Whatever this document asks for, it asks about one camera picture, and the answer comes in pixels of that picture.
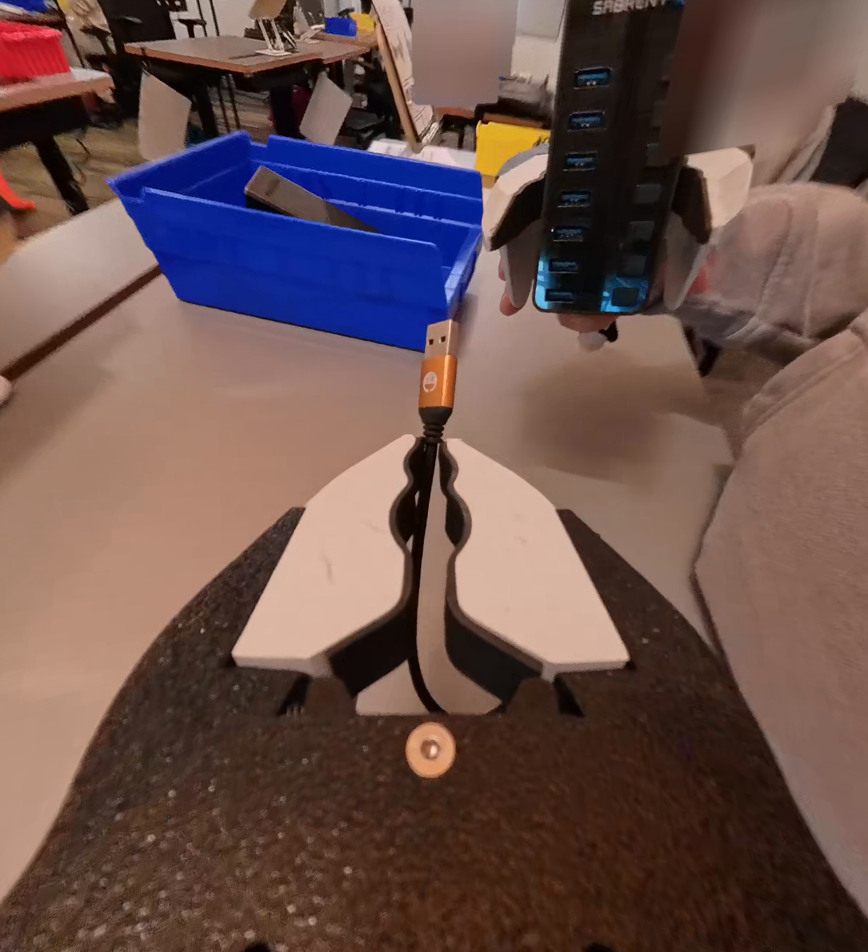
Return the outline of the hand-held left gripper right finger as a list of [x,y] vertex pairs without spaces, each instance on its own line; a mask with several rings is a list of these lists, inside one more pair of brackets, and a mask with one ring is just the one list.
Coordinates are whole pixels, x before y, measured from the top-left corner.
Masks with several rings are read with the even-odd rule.
[[556,507],[463,440],[441,450],[418,604],[419,669],[437,706],[482,715],[523,680],[626,667]]

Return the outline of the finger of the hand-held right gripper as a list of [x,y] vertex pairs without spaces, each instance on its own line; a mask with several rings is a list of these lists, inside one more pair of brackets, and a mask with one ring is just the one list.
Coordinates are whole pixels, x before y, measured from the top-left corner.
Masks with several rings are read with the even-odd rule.
[[516,313],[532,299],[542,244],[548,153],[548,145],[537,145],[508,160],[484,199],[482,244],[484,250],[500,255],[504,313]]
[[663,238],[662,302],[666,312],[685,302],[711,251],[745,205],[752,159],[731,148],[687,157],[678,175]]

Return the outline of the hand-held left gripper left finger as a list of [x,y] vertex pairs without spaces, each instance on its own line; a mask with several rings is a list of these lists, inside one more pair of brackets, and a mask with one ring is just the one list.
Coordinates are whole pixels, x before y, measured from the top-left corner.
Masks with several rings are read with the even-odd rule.
[[355,699],[403,665],[421,710],[417,612],[435,443],[405,435],[306,505],[231,657],[242,668],[335,679]]

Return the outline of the black multi-port hub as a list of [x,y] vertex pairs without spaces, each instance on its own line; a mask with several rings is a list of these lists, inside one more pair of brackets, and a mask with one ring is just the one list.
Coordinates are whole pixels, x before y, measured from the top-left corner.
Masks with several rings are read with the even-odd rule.
[[682,158],[660,149],[684,1],[566,2],[535,306],[640,313]]

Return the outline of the person's right forearm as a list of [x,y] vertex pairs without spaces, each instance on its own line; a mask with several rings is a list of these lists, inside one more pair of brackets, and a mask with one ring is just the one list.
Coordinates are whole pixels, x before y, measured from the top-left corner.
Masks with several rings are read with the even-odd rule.
[[725,351],[791,363],[868,314],[868,199],[755,188],[673,314]]

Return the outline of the yellow bin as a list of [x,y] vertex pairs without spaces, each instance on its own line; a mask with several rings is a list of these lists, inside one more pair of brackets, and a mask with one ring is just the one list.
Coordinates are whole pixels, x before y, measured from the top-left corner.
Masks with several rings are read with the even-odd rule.
[[481,121],[475,131],[475,169],[485,186],[492,186],[500,169],[522,152],[549,142],[550,132],[532,125]]

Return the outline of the grey hanging panel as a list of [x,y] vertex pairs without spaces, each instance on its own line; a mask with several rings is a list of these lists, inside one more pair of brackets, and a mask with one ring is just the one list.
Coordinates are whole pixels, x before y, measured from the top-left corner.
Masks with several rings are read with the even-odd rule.
[[147,71],[142,73],[138,110],[138,149],[145,162],[183,152],[191,102]]
[[333,146],[352,105],[353,97],[326,72],[320,73],[298,125],[301,137],[312,144]]

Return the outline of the black flat device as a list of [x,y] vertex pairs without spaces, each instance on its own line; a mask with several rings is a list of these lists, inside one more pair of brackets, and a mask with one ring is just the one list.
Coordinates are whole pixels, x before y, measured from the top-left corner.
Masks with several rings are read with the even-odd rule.
[[376,228],[268,167],[256,169],[244,188],[244,199],[247,208],[349,231],[380,234]]

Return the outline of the blue plastic bin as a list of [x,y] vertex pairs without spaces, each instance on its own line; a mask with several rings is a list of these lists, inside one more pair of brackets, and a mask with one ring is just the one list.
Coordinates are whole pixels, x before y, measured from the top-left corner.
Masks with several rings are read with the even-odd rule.
[[[249,208],[260,168],[376,232]],[[281,136],[231,133],[109,184],[179,300],[407,351],[459,313],[482,241],[477,171]]]

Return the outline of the person's beige hoodie torso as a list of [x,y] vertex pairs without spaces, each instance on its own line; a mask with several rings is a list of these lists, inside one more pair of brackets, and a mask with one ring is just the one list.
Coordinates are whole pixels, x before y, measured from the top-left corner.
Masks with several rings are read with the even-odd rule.
[[868,308],[749,402],[695,574],[797,806],[868,918]]

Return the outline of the clear acrylic stand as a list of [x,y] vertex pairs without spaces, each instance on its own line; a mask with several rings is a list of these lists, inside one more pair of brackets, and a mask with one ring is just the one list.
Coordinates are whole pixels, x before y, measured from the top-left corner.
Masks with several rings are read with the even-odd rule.
[[263,54],[283,58],[297,54],[294,31],[294,1],[254,1],[250,18],[261,30]]

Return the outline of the brown wooden table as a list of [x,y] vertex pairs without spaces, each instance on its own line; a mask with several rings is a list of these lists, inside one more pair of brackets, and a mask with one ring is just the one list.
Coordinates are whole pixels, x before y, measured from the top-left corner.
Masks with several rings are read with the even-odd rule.
[[220,136],[209,87],[214,78],[229,76],[239,89],[267,95],[277,135],[299,138],[299,121],[292,89],[308,78],[310,70],[341,75],[334,65],[354,60],[371,49],[353,38],[333,36],[297,42],[295,53],[265,52],[259,41],[244,37],[195,37],[128,43],[124,51],[146,64],[166,63],[195,83],[194,102],[204,135]]
[[88,127],[86,99],[110,100],[113,89],[106,72],[87,68],[0,85],[0,153],[32,146],[73,216],[87,211],[88,205],[57,137]]

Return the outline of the red storage bin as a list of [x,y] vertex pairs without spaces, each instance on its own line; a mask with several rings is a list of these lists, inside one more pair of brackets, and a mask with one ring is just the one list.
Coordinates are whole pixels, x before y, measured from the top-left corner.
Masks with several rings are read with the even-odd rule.
[[70,70],[58,30],[0,19],[0,80],[27,81]]

